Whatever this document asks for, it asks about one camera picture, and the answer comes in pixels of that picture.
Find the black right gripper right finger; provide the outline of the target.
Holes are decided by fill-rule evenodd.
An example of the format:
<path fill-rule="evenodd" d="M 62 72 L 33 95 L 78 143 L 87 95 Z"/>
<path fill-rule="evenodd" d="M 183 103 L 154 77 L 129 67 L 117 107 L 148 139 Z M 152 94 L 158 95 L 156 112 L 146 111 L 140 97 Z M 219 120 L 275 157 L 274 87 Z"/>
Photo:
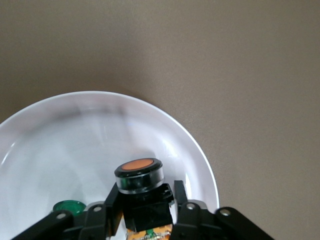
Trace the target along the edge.
<path fill-rule="evenodd" d="M 177 205 L 171 240 L 270 240 L 272 237 L 241 212 L 222 207 L 211 213 L 203 201 L 189 200 L 183 181 L 174 181 Z"/>

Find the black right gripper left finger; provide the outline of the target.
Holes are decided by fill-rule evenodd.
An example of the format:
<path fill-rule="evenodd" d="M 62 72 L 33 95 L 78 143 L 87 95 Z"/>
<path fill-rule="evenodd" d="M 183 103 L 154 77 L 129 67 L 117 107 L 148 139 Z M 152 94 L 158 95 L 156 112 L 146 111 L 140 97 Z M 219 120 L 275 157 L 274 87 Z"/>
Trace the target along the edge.
<path fill-rule="evenodd" d="M 15 240 L 108 240 L 121 221 L 120 192 L 113 185 L 105 201 L 92 203 L 75 216 L 70 210 L 56 210 L 18 234 Z"/>

